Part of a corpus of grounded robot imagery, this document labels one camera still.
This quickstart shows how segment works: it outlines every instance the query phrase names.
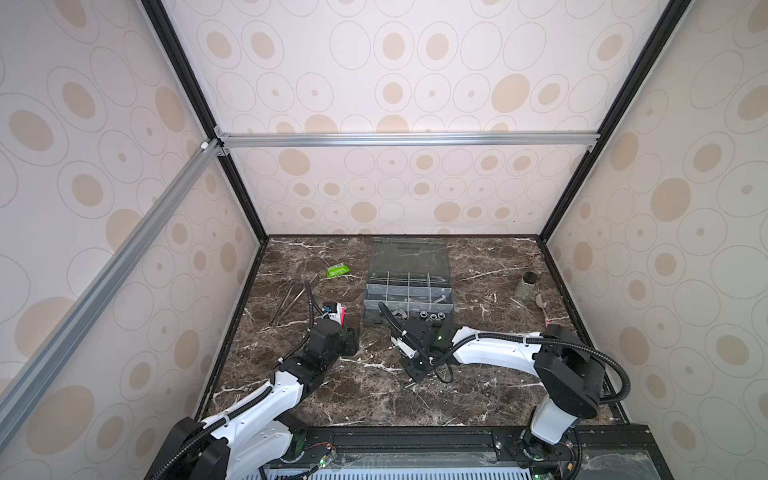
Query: wall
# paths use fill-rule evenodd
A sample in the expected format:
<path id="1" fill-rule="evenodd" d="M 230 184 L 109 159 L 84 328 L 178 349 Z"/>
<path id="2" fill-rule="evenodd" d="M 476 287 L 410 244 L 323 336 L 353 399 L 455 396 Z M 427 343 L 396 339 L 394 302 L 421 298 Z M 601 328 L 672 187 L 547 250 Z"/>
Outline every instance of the wall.
<path id="1" fill-rule="evenodd" d="M 0 6 L 0 392 L 198 149 L 183 98 L 133 2 Z"/>
<path id="2" fill-rule="evenodd" d="M 220 127 L 258 134 L 595 130 L 666 0 L 175 0 L 164 4 Z M 489 148 L 466 149 L 471 152 L 469 161 Z M 493 179 L 496 187 L 519 176 L 511 167 L 508 175 L 503 164 L 524 148 L 499 149 L 503 157 L 498 156 L 502 167 Z M 276 151 L 267 150 L 279 158 Z M 382 150 L 367 149 L 362 161 L 378 158 Z M 397 155 L 404 155 L 407 162 L 418 149 L 400 150 L 402 154 Z M 435 150 L 445 163 L 445 155 L 453 149 Z M 540 160 L 555 148 L 532 150 Z M 283 190 L 291 191 L 287 185 L 291 176 L 280 178 L 280 172 L 275 177 L 283 184 L 276 187 L 277 195 L 275 189 L 261 192 L 254 180 L 253 202 L 269 233 L 533 234 L 541 230 L 541 222 L 515 222 L 514 214 L 503 225 L 485 215 L 512 194 L 486 200 L 482 217 L 456 223 L 435 218 L 439 196 L 428 201 L 424 200 L 427 194 L 409 196 L 406 186 L 422 175 L 431 178 L 427 184 L 439 184 L 448 176 L 442 170 L 436 176 L 395 168 L 360 168 L 365 173 L 359 173 L 344 167 L 350 149 L 302 151 L 312 164 L 303 180 L 312 192 L 320 192 L 311 200 L 319 202 L 316 208 L 323 209 L 327 198 L 338 200 L 346 211 L 361 197 L 367 199 L 368 194 L 353 194 L 349 182 L 362 181 L 355 177 L 396 189 L 391 197 L 373 198 L 372 208 L 380 213 L 375 222 L 370 220 L 373 225 L 355 219 L 354 214 L 333 214 L 334 210 L 322 220 L 317 220 L 318 215 L 306 222 L 298 215 L 288 220 L 287 214 L 275 211 L 293 212 L 299 203 L 310 200 L 307 195 L 284 194 Z M 576 157 L 577 148 L 568 149 L 568 154 Z M 252 163 L 249 155 L 255 154 L 240 152 L 241 165 Z M 435 158 L 435 168 L 439 160 Z M 274 160 L 265 162 L 270 166 L 263 170 L 271 172 Z M 261 177 L 271 174 L 261 172 L 254 171 L 258 181 L 268 184 Z M 450 175 L 455 178 L 449 181 L 469 186 L 483 175 L 487 173 L 475 175 L 470 170 L 470 174 Z M 541 179 L 536 175 L 526 177 L 524 191 Z M 556 179 L 556 188 L 568 176 Z M 319 186 L 328 177 L 339 182 L 342 193 L 323 198 Z M 276 204 L 277 197 L 286 199 L 283 206 Z M 385 204 L 391 207 L 387 200 L 398 199 L 403 206 L 407 202 L 423 210 L 382 215 L 388 208 Z M 475 207 L 478 200 L 471 194 L 443 199 L 457 200 L 460 211 Z M 553 203 L 523 196 L 515 201 L 515 209 L 538 212 L 543 207 L 541 215 L 546 217 Z"/>
<path id="3" fill-rule="evenodd" d="M 257 241 L 208 167 L 0 455 L 0 478 L 143 478 L 194 415 Z"/>
<path id="4" fill-rule="evenodd" d="M 768 468 L 768 2 L 703 0 L 550 242 L 677 480 Z"/>
<path id="5" fill-rule="evenodd" d="M 540 232 L 584 145 L 233 149 L 267 233 Z"/>

